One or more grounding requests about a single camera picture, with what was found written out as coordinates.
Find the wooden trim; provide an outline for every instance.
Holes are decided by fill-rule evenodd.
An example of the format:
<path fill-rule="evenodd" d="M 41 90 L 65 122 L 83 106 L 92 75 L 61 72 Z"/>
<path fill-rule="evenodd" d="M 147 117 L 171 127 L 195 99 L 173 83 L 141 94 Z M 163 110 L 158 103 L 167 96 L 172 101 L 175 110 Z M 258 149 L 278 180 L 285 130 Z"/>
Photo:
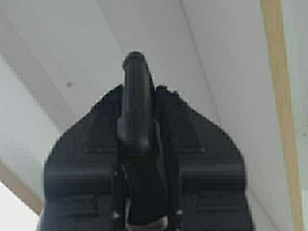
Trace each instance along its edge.
<path fill-rule="evenodd" d="M 42 200 L 37 197 L 12 171 L 0 161 L 0 180 L 36 214 L 43 209 Z"/>
<path fill-rule="evenodd" d="M 304 231 L 291 87 L 283 31 L 282 5 L 280 0 L 262 0 L 261 4 L 275 88 L 294 227 L 295 231 Z"/>

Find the white ceiling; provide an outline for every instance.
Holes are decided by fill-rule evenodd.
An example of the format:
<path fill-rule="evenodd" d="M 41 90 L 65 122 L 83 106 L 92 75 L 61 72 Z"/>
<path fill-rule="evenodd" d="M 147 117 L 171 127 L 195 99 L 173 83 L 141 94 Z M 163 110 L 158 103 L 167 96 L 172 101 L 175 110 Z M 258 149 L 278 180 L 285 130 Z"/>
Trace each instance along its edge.
<path fill-rule="evenodd" d="M 308 190 L 308 1 L 282 2 L 300 177 L 302 188 Z"/>
<path fill-rule="evenodd" d="M 221 3 L 0 0 L 0 52 L 57 133 L 122 82 L 129 51 L 143 51 L 156 85 L 178 90 L 234 138 L 256 220 L 292 231 L 260 2 Z"/>

